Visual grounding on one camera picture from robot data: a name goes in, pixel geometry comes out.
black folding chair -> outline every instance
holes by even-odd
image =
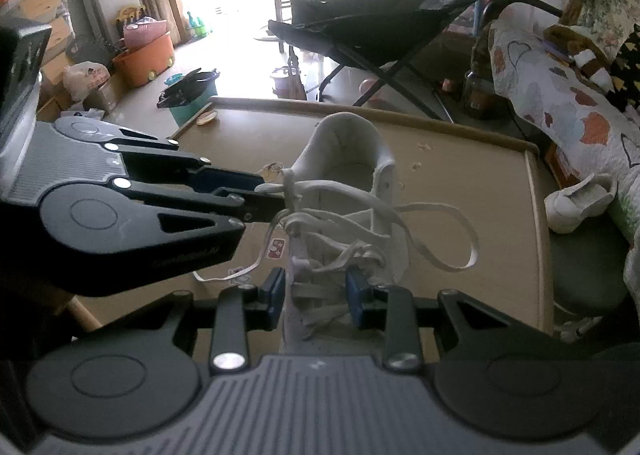
[[[269,21],[269,30],[289,45],[328,56],[339,65],[320,83],[318,100],[344,68],[368,70],[378,77],[354,106],[361,106],[388,84],[429,117],[441,119],[395,76],[476,0],[290,0],[292,23]],[[395,62],[388,69],[382,66]],[[447,117],[449,112],[439,99]]]

stuffed toy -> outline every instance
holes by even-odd
[[[589,87],[596,86],[604,94],[612,92],[614,85],[609,75],[609,62],[602,50],[588,36],[589,30],[579,26],[556,24],[544,31],[544,37],[575,61],[575,66],[588,81]]]
[[[569,57],[575,60],[575,64],[580,69],[586,79],[595,83],[607,94],[613,90],[613,82],[607,71],[607,62],[596,56],[590,48],[585,47],[584,42],[572,40],[567,43]]]

table edge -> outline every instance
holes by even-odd
[[[536,156],[526,151],[525,164],[532,197],[533,221],[536,227],[538,249],[538,327],[542,332],[553,334],[554,299],[551,272],[551,249],[542,189],[538,181]]]
[[[501,146],[502,148],[507,148],[516,152],[529,151],[534,156],[538,156],[540,154],[536,145],[523,140],[517,140],[494,132],[486,132],[474,127],[419,118],[408,114],[399,114],[398,112],[285,99],[225,98],[220,96],[211,96],[208,99],[208,102],[211,102],[211,105],[207,107],[207,110],[219,107],[224,109],[278,112],[281,114],[297,115],[308,114],[315,116],[328,116],[329,114],[335,114],[336,112],[353,112],[353,114],[362,116],[372,122],[388,123],[392,125],[399,125],[401,127],[419,128],[420,130],[430,130],[440,134],[449,134],[459,138],[488,143],[489,145]],[[204,111],[205,108],[200,109],[189,121],[178,128],[171,138],[176,140],[183,135],[185,131],[195,124],[197,118]]]

white sneaker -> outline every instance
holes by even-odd
[[[282,337],[286,353],[379,354],[382,336],[357,330],[351,323],[344,271],[357,265],[371,283],[401,283],[408,267],[405,237],[440,269],[461,271],[476,263],[478,236],[457,208],[430,203],[392,206],[398,185],[395,160],[376,127],[356,114],[340,112],[322,120],[299,158],[282,174],[282,184],[262,184],[256,191],[283,193],[287,205],[270,226],[282,221],[290,238]],[[472,243],[466,265],[437,259],[400,216],[425,210],[450,213],[465,227]],[[225,279],[254,269],[265,250],[254,265]]]
[[[587,217],[602,215],[618,190],[618,182],[609,174],[591,174],[564,190],[545,198],[546,221],[556,233],[571,233]]]

plastic bag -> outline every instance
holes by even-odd
[[[65,67],[62,84],[73,101],[83,101],[92,89],[99,87],[110,77],[107,67],[93,61],[83,61]]]

